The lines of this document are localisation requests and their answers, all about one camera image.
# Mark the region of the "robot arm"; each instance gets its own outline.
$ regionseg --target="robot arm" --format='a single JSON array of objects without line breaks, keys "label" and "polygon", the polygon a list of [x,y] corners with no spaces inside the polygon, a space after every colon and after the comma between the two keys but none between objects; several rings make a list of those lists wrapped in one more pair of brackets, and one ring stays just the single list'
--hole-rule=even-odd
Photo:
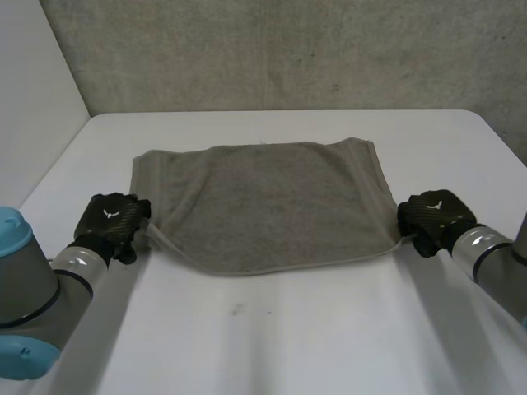
[{"label": "robot arm", "polygon": [[447,249],[476,284],[527,328],[527,216],[513,242],[488,226],[450,191],[411,196],[398,210],[399,230],[425,258]]},{"label": "robot arm", "polygon": [[135,232],[150,202],[95,195],[75,240],[48,261],[20,212],[0,208],[0,377],[46,374],[99,290],[112,258],[136,260]]}]

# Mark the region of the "white logo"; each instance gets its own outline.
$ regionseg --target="white logo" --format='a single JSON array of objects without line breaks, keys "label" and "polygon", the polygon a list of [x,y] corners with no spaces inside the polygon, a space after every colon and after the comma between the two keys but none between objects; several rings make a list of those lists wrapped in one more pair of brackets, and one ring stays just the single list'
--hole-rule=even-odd
[{"label": "white logo", "polygon": [[443,201],[440,200],[439,203],[437,203],[435,206],[427,206],[427,208],[435,208],[437,210],[441,209],[441,204],[443,204]]},{"label": "white logo", "polygon": [[110,219],[112,216],[118,216],[120,214],[120,211],[117,211],[117,212],[107,212],[106,210],[103,210],[102,212],[104,212],[106,218]]}]

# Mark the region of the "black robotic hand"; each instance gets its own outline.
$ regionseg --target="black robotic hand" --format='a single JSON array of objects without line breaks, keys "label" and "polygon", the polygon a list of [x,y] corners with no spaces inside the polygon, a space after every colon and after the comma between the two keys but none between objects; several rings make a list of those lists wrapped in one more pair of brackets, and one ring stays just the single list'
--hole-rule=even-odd
[{"label": "black robotic hand", "polygon": [[428,191],[412,195],[399,204],[399,232],[412,236],[413,245],[425,258],[440,249],[450,252],[460,235],[478,223],[474,214],[451,191]]},{"label": "black robotic hand", "polygon": [[134,263],[133,236],[151,213],[150,202],[135,195],[95,195],[75,229],[72,245],[95,251],[106,263],[110,258],[127,265]]}]

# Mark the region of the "white table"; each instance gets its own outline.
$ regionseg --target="white table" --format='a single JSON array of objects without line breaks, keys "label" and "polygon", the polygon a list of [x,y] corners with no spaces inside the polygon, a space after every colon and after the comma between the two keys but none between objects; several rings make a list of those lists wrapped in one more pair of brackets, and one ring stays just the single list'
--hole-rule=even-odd
[{"label": "white table", "polygon": [[[127,192],[153,148],[372,140],[396,202],[454,191],[514,237],[527,169],[466,111],[106,114],[22,207],[55,255],[95,193]],[[113,263],[59,363],[2,394],[525,394],[527,332],[453,265],[411,248],[344,266],[214,277],[161,252]]]}]

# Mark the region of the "gray concrete wall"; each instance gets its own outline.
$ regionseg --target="gray concrete wall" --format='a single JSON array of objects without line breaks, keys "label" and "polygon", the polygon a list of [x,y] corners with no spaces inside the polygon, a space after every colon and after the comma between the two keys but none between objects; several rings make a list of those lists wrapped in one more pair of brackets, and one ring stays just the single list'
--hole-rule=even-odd
[{"label": "gray concrete wall", "polygon": [[469,109],[527,162],[527,0],[41,3],[92,115]]}]

